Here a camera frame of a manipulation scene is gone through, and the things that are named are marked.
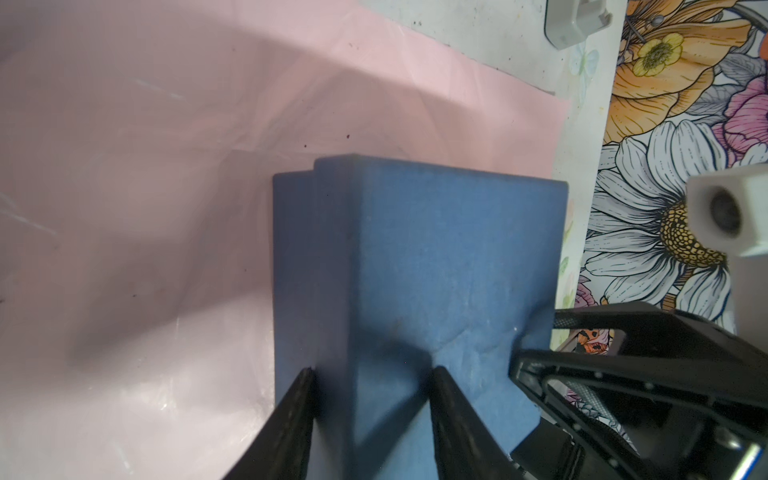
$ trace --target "orange flower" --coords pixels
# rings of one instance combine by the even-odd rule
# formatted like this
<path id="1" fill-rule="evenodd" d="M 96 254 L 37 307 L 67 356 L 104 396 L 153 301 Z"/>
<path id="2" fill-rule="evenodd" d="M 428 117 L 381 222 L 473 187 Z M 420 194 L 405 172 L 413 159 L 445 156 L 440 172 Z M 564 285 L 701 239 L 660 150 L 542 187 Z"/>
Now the orange flower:
<path id="1" fill-rule="evenodd" d="M 712 85 L 712 67 L 744 45 L 750 23 L 707 20 L 735 3 L 629 1 L 603 143 L 652 130 Z"/>

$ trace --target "pink flower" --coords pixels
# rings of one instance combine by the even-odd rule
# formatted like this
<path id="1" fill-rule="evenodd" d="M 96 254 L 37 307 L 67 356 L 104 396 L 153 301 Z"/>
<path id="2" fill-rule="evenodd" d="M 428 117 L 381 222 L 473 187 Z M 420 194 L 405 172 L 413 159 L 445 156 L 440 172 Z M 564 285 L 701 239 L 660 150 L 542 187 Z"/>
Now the pink flower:
<path id="1" fill-rule="evenodd" d="M 598 303 L 594 301 L 592 292 L 584 286 L 589 279 L 586 276 L 580 275 L 578 277 L 578 287 L 576 288 L 576 301 L 574 302 L 574 308 L 581 308 L 583 306 L 593 306 Z"/>
<path id="2" fill-rule="evenodd" d="M 768 85 L 766 76 L 754 78 L 728 102 L 725 120 L 712 132 L 728 153 L 728 167 L 744 158 L 753 145 L 768 143 Z"/>

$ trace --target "crease on blue box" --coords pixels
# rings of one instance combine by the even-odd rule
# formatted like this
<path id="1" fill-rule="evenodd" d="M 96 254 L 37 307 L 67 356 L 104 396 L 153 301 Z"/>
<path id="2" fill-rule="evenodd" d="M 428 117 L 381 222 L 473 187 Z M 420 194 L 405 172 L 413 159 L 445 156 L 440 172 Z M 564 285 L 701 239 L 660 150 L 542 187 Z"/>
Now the crease on blue box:
<path id="1" fill-rule="evenodd" d="M 505 451 L 535 428 L 508 368 L 548 348 L 566 184 L 346 155 L 273 186 L 276 399 L 305 366 L 323 393 L 308 478 L 437 479 L 436 365 Z"/>

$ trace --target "pink surface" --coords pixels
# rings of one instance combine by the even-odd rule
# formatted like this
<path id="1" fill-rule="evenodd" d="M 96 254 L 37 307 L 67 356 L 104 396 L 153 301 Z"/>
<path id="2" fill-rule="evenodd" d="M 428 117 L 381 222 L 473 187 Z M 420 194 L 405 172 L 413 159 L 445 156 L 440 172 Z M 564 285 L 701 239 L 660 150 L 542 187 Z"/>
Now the pink surface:
<path id="1" fill-rule="evenodd" d="M 548 177 L 566 114 L 348 0 L 29 5 L 0 6 L 0 478 L 219 478 L 273 404 L 271 175 Z"/>

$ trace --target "dark hole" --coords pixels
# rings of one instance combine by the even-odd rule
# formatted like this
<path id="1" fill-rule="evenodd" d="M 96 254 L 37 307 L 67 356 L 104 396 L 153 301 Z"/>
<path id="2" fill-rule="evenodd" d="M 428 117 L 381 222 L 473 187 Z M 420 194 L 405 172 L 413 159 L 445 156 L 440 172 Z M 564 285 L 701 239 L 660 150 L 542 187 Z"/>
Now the dark hole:
<path id="1" fill-rule="evenodd" d="M 736 236 L 741 231 L 739 204 L 728 190 L 721 189 L 712 197 L 710 215 L 723 232 Z"/>

